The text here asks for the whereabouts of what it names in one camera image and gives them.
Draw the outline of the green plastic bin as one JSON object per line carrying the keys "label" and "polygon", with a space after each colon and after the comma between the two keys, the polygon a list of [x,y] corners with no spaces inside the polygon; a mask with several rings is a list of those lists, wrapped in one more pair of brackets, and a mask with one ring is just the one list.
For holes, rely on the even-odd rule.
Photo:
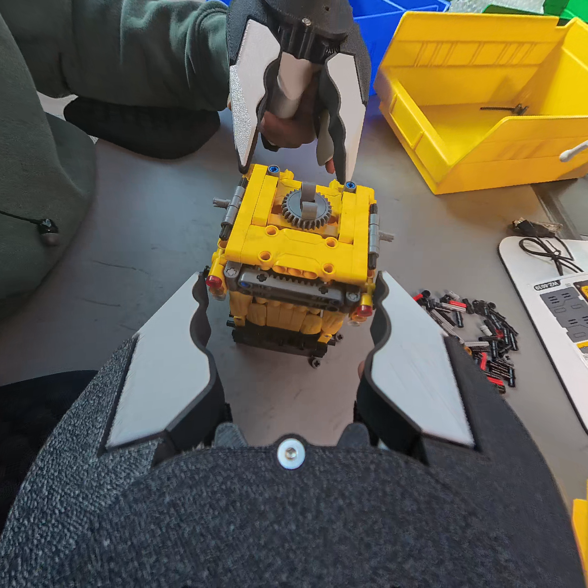
{"label": "green plastic bin", "polygon": [[527,9],[513,8],[497,4],[489,4],[482,13],[530,15],[530,16],[554,16],[558,17],[558,26],[566,25],[570,20],[579,18],[587,22],[587,1],[543,1],[543,12]]}

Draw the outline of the person's left forearm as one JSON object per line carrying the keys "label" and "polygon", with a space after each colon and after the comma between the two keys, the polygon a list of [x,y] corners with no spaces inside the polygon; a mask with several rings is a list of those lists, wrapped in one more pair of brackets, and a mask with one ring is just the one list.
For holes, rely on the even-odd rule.
{"label": "person's left forearm", "polygon": [[120,105],[223,111],[219,1],[1,1],[35,89]]}

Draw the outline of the large yellow plastic bin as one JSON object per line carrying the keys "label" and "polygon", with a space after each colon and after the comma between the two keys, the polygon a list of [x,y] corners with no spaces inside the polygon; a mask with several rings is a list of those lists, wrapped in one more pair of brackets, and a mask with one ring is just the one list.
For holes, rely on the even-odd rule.
{"label": "large yellow plastic bin", "polygon": [[571,517],[577,548],[587,581],[587,499],[575,499]]}

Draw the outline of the blue plastic bin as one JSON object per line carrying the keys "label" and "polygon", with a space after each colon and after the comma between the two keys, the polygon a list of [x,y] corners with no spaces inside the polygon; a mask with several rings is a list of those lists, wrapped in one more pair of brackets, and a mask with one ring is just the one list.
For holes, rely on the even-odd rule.
{"label": "blue plastic bin", "polygon": [[445,12],[449,1],[349,1],[371,59],[370,96],[378,67],[405,12]]}

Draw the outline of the printed instruction booklet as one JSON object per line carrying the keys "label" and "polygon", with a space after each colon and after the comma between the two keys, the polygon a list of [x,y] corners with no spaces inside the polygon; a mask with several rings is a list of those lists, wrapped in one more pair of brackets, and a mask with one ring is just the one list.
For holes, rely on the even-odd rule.
{"label": "printed instruction booklet", "polygon": [[587,279],[552,280],[533,289],[587,361]]}

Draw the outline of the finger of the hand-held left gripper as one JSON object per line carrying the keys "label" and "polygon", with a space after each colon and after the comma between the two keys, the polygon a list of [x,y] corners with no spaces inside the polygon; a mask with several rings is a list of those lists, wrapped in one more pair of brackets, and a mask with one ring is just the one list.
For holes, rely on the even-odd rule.
{"label": "finger of the hand-held left gripper", "polygon": [[366,112],[355,57],[337,53],[327,58],[319,78],[319,131],[316,157],[320,166],[333,160],[337,181],[352,179]]}
{"label": "finger of the hand-held left gripper", "polygon": [[258,107],[266,96],[266,71],[281,55],[270,29],[247,21],[236,63],[230,66],[233,137],[239,171],[246,173],[258,138]]}

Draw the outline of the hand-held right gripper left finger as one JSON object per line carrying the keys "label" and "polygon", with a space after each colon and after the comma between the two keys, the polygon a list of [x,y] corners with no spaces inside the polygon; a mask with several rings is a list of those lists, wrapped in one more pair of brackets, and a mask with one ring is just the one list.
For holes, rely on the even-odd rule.
{"label": "hand-held right gripper left finger", "polygon": [[192,275],[137,331],[106,449],[164,439],[173,450],[209,445],[226,419],[224,389],[207,348],[207,271]]}

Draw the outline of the yellow lego model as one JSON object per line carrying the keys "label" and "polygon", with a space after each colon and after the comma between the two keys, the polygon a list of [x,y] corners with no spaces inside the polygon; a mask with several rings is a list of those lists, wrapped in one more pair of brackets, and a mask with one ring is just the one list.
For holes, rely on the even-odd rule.
{"label": "yellow lego model", "polygon": [[374,190],[256,164],[231,198],[212,203],[224,217],[205,282],[229,300],[233,341],[318,368],[342,326],[373,313],[380,245],[394,240],[380,227]]}

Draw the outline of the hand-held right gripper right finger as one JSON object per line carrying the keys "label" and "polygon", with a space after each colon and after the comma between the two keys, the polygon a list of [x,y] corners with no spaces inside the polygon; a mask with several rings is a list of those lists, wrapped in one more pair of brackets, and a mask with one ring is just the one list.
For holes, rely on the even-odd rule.
{"label": "hand-held right gripper right finger", "polygon": [[379,272],[357,411],[386,447],[430,437],[474,447],[446,335],[388,272]]}

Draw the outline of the pile of black red lego pins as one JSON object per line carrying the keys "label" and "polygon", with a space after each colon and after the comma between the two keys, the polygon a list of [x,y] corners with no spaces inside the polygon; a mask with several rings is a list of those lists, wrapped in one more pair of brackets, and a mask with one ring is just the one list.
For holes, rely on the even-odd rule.
{"label": "pile of black red lego pins", "polygon": [[516,387],[511,354],[519,350],[518,331],[495,303],[461,298],[450,290],[439,298],[429,290],[421,290],[413,300],[446,337],[461,345],[499,394]]}

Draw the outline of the person's left hand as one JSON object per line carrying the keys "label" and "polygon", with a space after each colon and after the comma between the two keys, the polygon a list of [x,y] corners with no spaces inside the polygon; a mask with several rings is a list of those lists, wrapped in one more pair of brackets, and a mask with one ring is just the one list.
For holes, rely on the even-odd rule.
{"label": "person's left hand", "polygon": [[290,119],[265,112],[260,126],[261,135],[277,148],[297,149],[316,138],[313,114],[300,109]]}

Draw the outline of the person's green sweater torso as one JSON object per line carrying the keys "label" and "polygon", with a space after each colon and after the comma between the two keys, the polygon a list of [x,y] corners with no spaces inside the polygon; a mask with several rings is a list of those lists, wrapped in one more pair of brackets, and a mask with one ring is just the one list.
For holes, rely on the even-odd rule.
{"label": "person's green sweater torso", "polygon": [[62,258],[95,194],[95,145],[46,113],[1,18],[1,319],[15,313]]}

